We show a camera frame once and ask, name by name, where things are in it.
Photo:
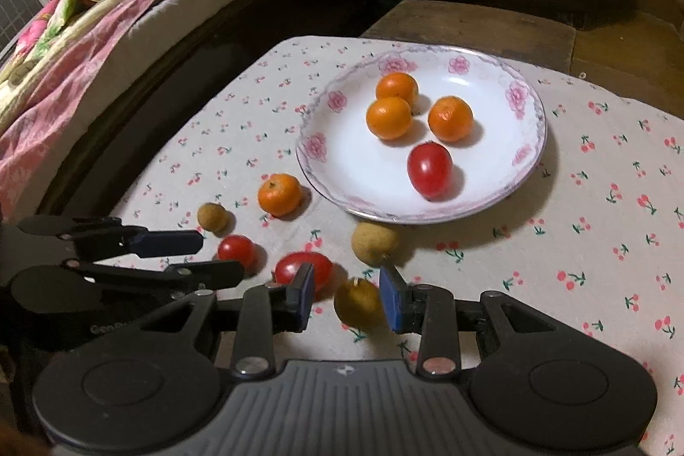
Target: white floral plate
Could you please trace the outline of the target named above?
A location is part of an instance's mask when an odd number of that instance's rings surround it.
[[[409,133],[383,142],[365,114],[375,85],[394,71],[410,73],[421,97]],[[454,160],[451,191],[427,201],[406,170],[410,150],[437,141],[427,126],[430,106],[445,95],[463,98],[475,125],[445,145]],[[511,66],[459,47],[401,44],[368,56],[341,74],[307,107],[297,158],[311,186],[344,210],[374,221],[431,224],[482,211],[509,196],[531,174],[546,143],[546,118],[534,88]]]

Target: plate rim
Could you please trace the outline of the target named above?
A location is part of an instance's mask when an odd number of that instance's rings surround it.
[[[490,55],[487,53],[483,53],[480,51],[468,49],[466,47],[457,47],[455,45],[440,45],[440,44],[416,44],[412,42],[401,42],[401,46],[396,45],[396,43],[399,42],[390,42],[387,41],[387,43],[395,45],[395,47],[391,48],[390,50],[383,51],[382,53],[379,54],[374,54],[372,57],[366,58],[363,62],[356,62],[351,66],[351,68],[347,69],[346,71],[338,74],[335,76],[333,79],[331,79],[325,86],[324,90],[319,93],[314,100],[310,103],[310,106],[313,107],[313,110],[315,110],[318,105],[320,104],[321,100],[323,99],[324,95],[327,95],[329,93],[329,89],[331,86],[334,84],[341,82],[342,80],[345,80],[348,76],[353,74],[354,72],[358,71],[360,68],[365,68],[368,65],[372,65],[373,63],[377,63],[378,61],[382,60],[384,57],[386,57],[389,54],[397,54],[400,55],[402,52],[419,52],[419,51],[432,51],[432,52],[438,52],[438,53],[445,53],[445,52],[457,52],[460,54],[470,54],[473,56],[478,57],[481,60],[484,60],[484,62],[488,62],[490,64],[494,64],[497,67],[501,68],[505,72],[507,72],[509,75],[511,75],[514,79],[520,80],[521,82],[525,83],[531,93],[531,96],[533,98],[533,105],[535,107],[535,116],[537,119],[537,137],[539,139],[540,137],[540,128],[542,128],[541,133],[542,133],[542,138],[541,142],[538,143],[539,149],[536,151],[536,155],[534,159],[528,163],[528,171],[515,183],[511,182],[509,184],[506,184],[501,190],[500,194],[497,196],[494,196],[491,200],[486,201],[485,203],[475,207],[471,208],[469,210],[464,210],[460,212],[454,212],[452,215],[440,215],[440,216],[435,216],[431,218],[425,218],[425,217],[420,217],[420,218],[407,218],[405,215],[393,215],[390,213],[384,213],[384,212],[378,212],[382,213],[381,215],[377,215],[374,213],[367,213],[364,212],[363,210],[360,210],[358,208],[355,208],[353,206],[349,206],[346,203],[343,203],[339,200],[334,199],[334,197],[328,193],[322,192],[319,188],[317,188],[316,184],[314,184],[314,181],[312,178],[309,176],[310,174],[310,166],[309,171],[307,171],[307,166],[305,166],[304,162],[301,159],[302,152],[303,150],[303,141],[308,137],[304,136],[304,129],[306,128],[310,115],[313,114],[313,111],[310,110],[306,114],[303,115],[303,122],[302,125],[300,126],[300,133],[297,138],[297,141],[295,142],[295,156],[297,157],[297,162],[300,166],[300,169],[302,170],[302,173],[304,174],[304,177],[306,178],[307,182],[309,185],[317,192],[320,194],[320,196],[324,197],[328,201],[334,203],[336,206],[340,207],[347,213],[350,213],[351,215],[355,215],[357,217],[361,217],[364,219],[367,219],[369,221],[373,221],[376,223],[387,223],[387,224],[402,224],[402,225],[432,225],[432,224],[441,224],[441,223],[447,223],[450,221],[457,221],[458,219],[461,218],[466,218],[470,217],[472,215],[475,215],[477,213],[480,213],[482,211],[485,211],[486,209],[492,207],[493,205],[499,203],[502,200],[505,200],[508,196],[510,196],[512,193],[514,193],[516,190],[518,190],[532,175],[534,172],[534,169],[536,169],[537,164],[539,163],[539,160],[542,158],[542,155],[546,149],[546,143],[548,142],[548,119],[546,119],[546,110],[544,107],[544,103],[539,97],[539,93],[536,91],[534,86],[529,82],[525,76],[523,76],[519,71],[514,69],[508,62],[504,61],[503,59]]]

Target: mattress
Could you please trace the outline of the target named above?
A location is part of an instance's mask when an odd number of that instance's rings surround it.
[[[143,73],[214,14],[235,0],[164,0],[148,11],[112,50],[69,125],[16,201],[12,220],[38,209],[52,179],[88,127]]]

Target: orange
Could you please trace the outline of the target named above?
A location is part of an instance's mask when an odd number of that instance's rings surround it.
[[[427,125],[442,141],[459,141],[473,129],[473,110],[460,97],[442,97],[430,109]]]
[[[374,101],[366,111],[368,129],[381,140],[396,140],[411,127],[411,107],[401,97]]]
[[[401,97],[409,105],[413,105],[418,97],[418,82],[404,72],[392,72],[383,76],[375,86],[375,98],[383,97]]]
[[[292,213],[302,201],[299,180],[289,174],[271,174],[257,194],[259,207],[274,217]]]

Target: red cherry tomato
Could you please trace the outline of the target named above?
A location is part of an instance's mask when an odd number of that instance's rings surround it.
[[[408,154],[408,178],[416,191],[428,200],[446,193],[454,163],[447,148],[433,141],[421,143]]]
[[[290,284],[303,263],[313,265],[313,281],[316,291],[319,291],[333,274],[333,263],[317,251],[296,251],[285,256],[276,265],[274,280],[278,284]]]
[[[218,244],[216,257],[221,261],[239,261],[242,267],[249,269],[257,256],[257,249],[246,236],[231,234]]]

